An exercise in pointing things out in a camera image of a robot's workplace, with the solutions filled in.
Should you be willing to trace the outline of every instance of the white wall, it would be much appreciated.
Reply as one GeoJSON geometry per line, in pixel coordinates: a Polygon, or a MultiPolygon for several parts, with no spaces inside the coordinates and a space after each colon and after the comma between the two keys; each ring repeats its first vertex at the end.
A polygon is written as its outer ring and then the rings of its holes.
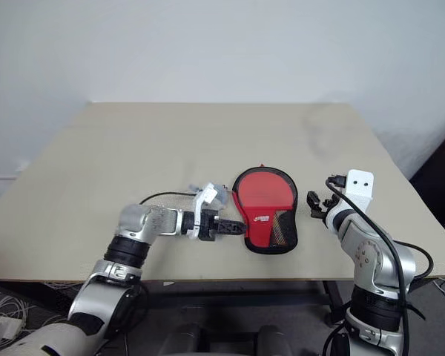
{"type": "Polygon", "coordinates": [[[445,0],[0,0],[0,177],[87,101],[347,101],[410,177],[445,137],[445,0]]]}

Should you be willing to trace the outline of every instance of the red rubber paddle face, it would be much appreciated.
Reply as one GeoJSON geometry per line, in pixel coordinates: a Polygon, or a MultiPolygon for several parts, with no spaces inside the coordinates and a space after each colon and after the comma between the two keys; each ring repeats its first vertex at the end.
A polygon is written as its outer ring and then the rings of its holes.
{"type": "Polygon", "coordinates": [[[276,211],[294,208],[296,196],[289,183],[272,172],[252,172],[239,181],[237,195],[248,226],[246,236],[254,246],[268,248],[276,211]]]}
{"type": "Polygon", "coordinates": [[[279,210],[289,210],[294,199],[290,185],[271,172],[250,173],[239,184],[239,201],[243,208],[277,207],[279,210]]]}

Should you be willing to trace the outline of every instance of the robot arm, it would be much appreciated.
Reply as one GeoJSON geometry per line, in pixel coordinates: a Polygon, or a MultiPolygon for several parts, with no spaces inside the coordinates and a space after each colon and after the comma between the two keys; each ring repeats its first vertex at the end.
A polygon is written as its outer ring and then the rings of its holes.
{"type": "MultiPolygon", "coordinates": [[[[337,179],[345,196],[362,212],[366,211],[372,200],[373,175],[350,170],[347,177],[337,176],[337,179]]],[[[308,193],[307,203],[311,207],[311,216],[323,219],[355,264],[355,287],[344,324],[347,333],[334,336],[331,355],[401,355],[401,319],[405,306],[399,301],[398,272],[388,246],[338,196],[325,200],[323,204],[327,211],[322,211],[320,200],[313,191],[308,193]]],[[[400,258],[407,293],[415,276],[415,259],[407,247],[392,243],[400,258]]]]}
{"type": "Polygon", "coordinates": [[[214,234],[245,232],[243,223],[221,220],[217,210],[202,209],[203,204],[218,200],[221,192],[208,195],[213,188],[209,183],[197,194],[203,198],[195,203],[196,212],[155,205],[126,206],[104,258],[96,262],[73,301],[67,322],[40,328],[1,351],[0,356],[94,355],[129,324],[141,293],[141,267],[157,236],[191,234],[213,240],[214,234]]]}

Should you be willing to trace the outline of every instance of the table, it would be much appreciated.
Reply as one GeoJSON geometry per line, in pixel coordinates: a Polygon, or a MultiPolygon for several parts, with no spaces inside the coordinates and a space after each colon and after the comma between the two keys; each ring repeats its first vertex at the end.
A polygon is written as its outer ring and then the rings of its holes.
{"type": "MultiPolygon", "coordinates": [[[[347,104],[89,104],[0,199],[0,280],[82,281],[111,241],[120,210],[159,191],[211,181],[231,187],[245,169],[282,169],[297,184],[295,250],[250,252],[242,237],[159,237],[143,280],[342,280],[353,264],[309,216],[306,193],[351,168],[375,175],[369,216],[396,240],[430,252],[445,276],[445,230],[347,104]]],[[[153,203],[190,208],[191,199],[153,203]]],[[[240,220],[231,202],[222,218],[240,220]]],[[[415,252],[418,270],[425,259],[415,252]]]]}

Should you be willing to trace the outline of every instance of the paddle logo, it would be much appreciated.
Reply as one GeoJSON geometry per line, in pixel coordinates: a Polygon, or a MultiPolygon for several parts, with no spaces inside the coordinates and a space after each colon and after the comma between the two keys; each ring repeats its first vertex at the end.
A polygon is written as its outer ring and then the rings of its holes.
{"type": "Polygon", "coordinates": [[[255,217],[254,221],[268,221],[268,215],[262,215],[261,217],[255,217]]]}

